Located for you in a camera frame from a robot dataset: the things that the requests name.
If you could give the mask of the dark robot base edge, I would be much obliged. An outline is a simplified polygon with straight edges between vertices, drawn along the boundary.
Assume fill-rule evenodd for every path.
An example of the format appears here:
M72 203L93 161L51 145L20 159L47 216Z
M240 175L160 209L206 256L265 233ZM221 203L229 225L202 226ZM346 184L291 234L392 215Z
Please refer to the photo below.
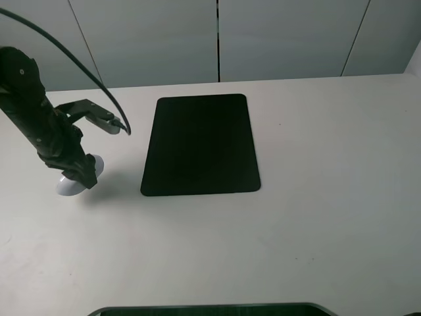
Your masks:
M335 315L315 303L103 307L89 315Z

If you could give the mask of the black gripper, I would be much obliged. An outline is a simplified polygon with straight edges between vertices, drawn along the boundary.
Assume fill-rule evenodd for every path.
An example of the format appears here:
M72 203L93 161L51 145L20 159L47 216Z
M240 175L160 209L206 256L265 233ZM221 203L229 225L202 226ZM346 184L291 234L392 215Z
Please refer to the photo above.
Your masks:
M48 100L35 60L13 47L1 48L1 110L48 167L86 188L97 184L96 160L85 155L80 130Z

